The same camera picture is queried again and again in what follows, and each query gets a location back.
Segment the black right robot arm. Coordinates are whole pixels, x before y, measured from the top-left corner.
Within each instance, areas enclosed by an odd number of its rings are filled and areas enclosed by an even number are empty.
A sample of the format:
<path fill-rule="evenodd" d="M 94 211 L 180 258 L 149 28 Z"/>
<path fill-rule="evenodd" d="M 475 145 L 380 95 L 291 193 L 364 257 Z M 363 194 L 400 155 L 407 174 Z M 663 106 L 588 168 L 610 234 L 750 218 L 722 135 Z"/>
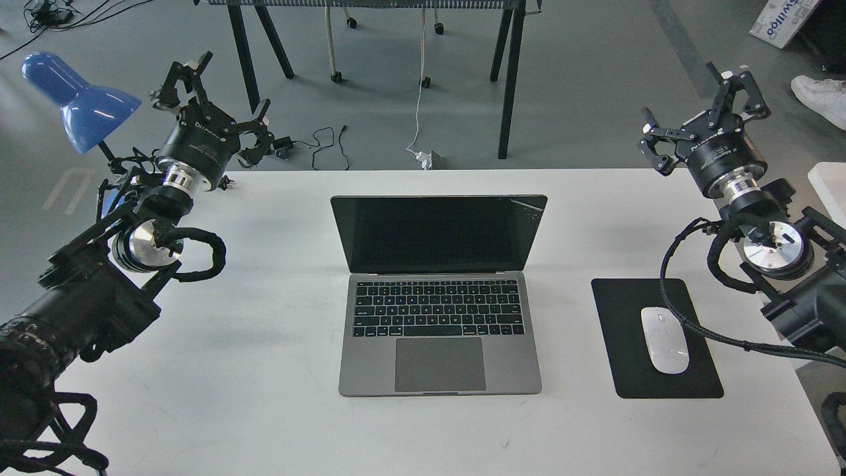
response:
<path fill-rule="evenodd" d="M 682 163 L 704 198 L 725 201 L 719 220 L 695 219 L 668 248 L 660 267 L 662 298 L 680 325 L 700 337 L 843 367 L 843 359 L 830 350 L 845 346 L 844 229 L 811 207 L 791 221 L 791 184 L 775 180 L 759 185 L 767 164 L 744 126 L 769 117 L 770 108 L 746 67 L 738 73 L 719 72 L 707 63 L 706 69 L 718 87 L 715 99 L 682 126 L 661 127 L 649 108 L 642 109 L 646 123 L 638 148 L 652 168 L 668 176 Z M 666 284 L 669 260 L 696 230 L 714 235 L 707 254 L 711 274 L 733 290 L 767 296 L 761 313 L 788 346 L 725 337 L 675 307 Z"/>

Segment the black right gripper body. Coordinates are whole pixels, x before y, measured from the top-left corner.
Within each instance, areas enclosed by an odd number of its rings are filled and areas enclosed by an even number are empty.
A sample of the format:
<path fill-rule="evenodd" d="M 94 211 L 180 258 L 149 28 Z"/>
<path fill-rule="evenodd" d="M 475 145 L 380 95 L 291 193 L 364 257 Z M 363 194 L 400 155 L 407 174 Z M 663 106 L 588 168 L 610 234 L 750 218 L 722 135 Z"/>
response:
<path fill-rule="evenodd" d="M 722 198 L 717 182 L 736 169 L 749 169 L 755 180 L 767 172 L 762 154 L 744 131 L 744 121 L 733 112 L 721 115 L 716 129 L 708 128 L 709 114 L 701 112 L 686 121 L 681 130 L 694 133 L 695 139 L 681 139 L 675 147 L 675 156 L 685 162 L 686 168 L 706 198 Z"/>

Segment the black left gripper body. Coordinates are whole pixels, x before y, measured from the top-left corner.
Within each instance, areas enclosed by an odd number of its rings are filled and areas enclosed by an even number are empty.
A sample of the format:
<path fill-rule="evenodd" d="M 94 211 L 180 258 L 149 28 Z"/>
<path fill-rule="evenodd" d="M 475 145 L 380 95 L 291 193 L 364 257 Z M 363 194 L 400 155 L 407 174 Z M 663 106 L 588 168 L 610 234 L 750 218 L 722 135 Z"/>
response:
<path fill-rule="evenodd" d="M 173 166 L 193 169 L 200 176 L 200 190 L 217 188 L 229 160 L 237 151 L 237 136 L 226 135 L 235 119 L 216 105 L 204 112 L 198 100 L 190 100 L 179 109 L 177 123 L 157 153 L 157 168 L 169 171 Z"/>

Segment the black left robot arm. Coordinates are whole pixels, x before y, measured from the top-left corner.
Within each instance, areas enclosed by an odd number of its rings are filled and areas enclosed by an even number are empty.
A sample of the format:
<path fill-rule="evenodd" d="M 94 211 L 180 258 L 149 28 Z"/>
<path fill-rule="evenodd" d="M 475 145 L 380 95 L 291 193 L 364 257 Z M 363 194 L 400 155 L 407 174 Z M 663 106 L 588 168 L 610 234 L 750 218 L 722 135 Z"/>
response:
<path fill-rule="evenodd" d="M 179 221 L 197 192 L 226 186 L 233 156 L 256 166 L 275 137 L 265 120 L 269 100 L 238 122 L 208 99 L 202 73 L 211 59 L 206 52 L 196 63 L 172 64 L 151 99 L 176 116 L 173 131 L 151 156 L 125 159 L 104 139 L 139 100 L 88 83 L 51 52 L 25 58 L 23 77 L 59 108 L 75 150 L 99 147 L 118 180 L 100 186 L 96 223 L 50 257 L 39 279 L 45 295 L 2 326 L 3 469 L 60 473 L 75 457 L 106 474 L 108 458 L 84 444 L 96 399 L 60 392 L 56 379 L 76 358 L 94 362 L 138 337 L 160 316 L 155 299 L 170 280 L 199 282 L 223 271 L 223 240 Z"/>

